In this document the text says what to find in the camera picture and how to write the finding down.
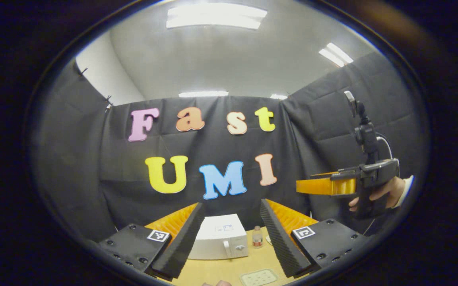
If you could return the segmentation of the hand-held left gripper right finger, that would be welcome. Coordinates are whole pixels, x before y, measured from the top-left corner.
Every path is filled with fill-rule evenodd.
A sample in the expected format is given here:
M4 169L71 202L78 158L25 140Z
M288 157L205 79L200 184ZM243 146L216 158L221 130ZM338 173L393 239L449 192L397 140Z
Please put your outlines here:
M327 268L369 240L335 219L317 221L269 199L260 201L260 217L286 277Z

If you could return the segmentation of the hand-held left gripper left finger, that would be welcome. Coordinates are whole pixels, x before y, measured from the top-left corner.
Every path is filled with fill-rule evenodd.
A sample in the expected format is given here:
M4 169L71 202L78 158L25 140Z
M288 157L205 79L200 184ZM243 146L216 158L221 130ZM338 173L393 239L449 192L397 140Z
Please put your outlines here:
M137 271L175 279L189 257L204 219L203 203L193 203L146 226L131 223L98 246Z

